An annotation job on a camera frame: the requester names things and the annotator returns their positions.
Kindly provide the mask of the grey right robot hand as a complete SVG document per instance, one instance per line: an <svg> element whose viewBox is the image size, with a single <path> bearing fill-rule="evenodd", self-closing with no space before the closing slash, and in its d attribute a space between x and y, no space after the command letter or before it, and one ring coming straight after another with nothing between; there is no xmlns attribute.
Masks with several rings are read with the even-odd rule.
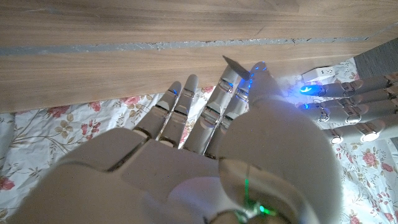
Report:
<svg viewBox="0 0 398 224"><path fill-rule="evenodd" d="M53 166L8 223L336 223L340 168L323 132L287 102L264 62L245 70L249 110L216 154L165 140L162 99L134 129L114 128Z"/></svg>

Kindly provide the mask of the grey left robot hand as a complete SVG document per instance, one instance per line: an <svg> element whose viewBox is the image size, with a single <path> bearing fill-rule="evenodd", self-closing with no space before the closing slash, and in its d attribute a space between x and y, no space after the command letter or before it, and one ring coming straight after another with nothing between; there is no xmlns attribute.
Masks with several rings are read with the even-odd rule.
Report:
<svg viewBox="0 0 398 224"><path fill-rule="evenodd" d="M323 132L332 144L397 137L397 73L326 85L304 85L303 95L328 98L299 106L319 123L341 123Z"/></svg>

